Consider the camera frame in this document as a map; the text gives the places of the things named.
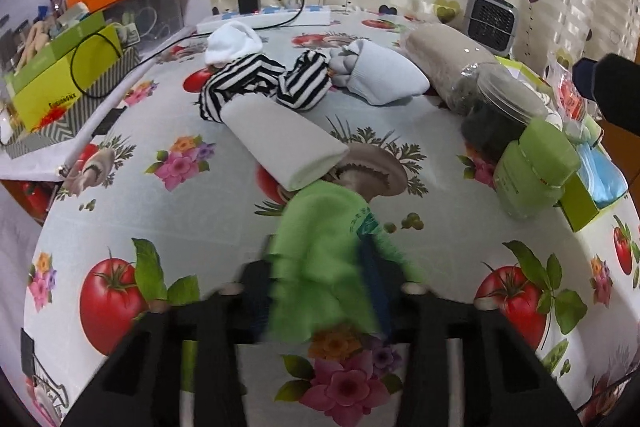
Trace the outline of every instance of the tablecloth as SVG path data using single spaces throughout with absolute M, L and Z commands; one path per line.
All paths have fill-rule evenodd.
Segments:
M 328 53 L 357 38 L 397 46 L 399 34 L 418 23 L 334 12 L 330 26 L 260 36 L 264 53 L 290 68 L 306 49 Z M 147 308 L 130 287 L 136 282 L 130 263 L 155 259 L 169 293 L 204 297 L 255 260 L 278 227 L 290 194 L 224 124 L 198 114 L 204 67 L 202 41 L 182 43 L 155 65 L 124 98 L 127 109 L 109 134 L 81 157 L 98 152 L 90 161 L 100 184 L 67 183 L 44 225 L 26 275 L 25 329 L 69 404 L 102 362 L 100 351 Z M 498 204 L 493 167 L 465 144 L 460 117 L 437 96 L 372 107 L 332 89 L 303 115 L 346 144 L 395 157 L 408 182 L 400 195 L 371 200 L 381 233 L 438 295 L 500 306 L 574 407 L 638 365 L 640 230 L 628 196 L 579 233 L 559 208 L 514 221 Z M 92 283 L 95 273 L 103 279 L 114 272 L 126 286 L 126 302 Z M 309 343 L 267 342 L 239 352 L 252 427 L 393 422 L 406 363 L 402 346 L 341 325 L 318 331 Z M 348 378 L 354 367 L 365 375 L 354 383 L 355 394 L 343 396 L 347 386 L 328 401 L 318 398 L 314 371 Z M 595 400 L 583 419 L 606 413 L 619 393 Z M 61 415 L 67 410 L 58 407 Z

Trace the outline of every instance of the gray portable heater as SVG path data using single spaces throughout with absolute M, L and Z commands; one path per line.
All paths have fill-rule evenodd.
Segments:
M 509 55 L 518 10 L 505 0 L 469 0 L 463 32 L 498 57 Z

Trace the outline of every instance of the white towel roll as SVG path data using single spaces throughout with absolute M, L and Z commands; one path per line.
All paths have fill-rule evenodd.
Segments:
M 261 94 L 236 96 L 220 117 L 286 190 L 320 179 L 349 151 L 315 123 Z

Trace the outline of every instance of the green bottle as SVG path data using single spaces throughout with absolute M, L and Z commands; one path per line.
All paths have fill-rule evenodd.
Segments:
M 495 191 L 511 217 L 524 219 L 556 204 L 580 156 L 559 129 L 533 118 L 512 141 L 494 172 Z

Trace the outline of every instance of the plastic jar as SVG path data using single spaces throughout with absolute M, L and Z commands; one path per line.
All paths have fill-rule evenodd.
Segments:
M 462 122 L 462 136 L 495 164 L 532 118 L 546 115 L 546 105 L 532 87 L 513 78 L 502 66 L 484 67 L 478 74 L 476 101 Z
M 579 168 L 580 156 L 562 131 L 534 118 L 500 158 L 495 192 L 511 217 L 530 217 L 556 204 L 562 186 Z

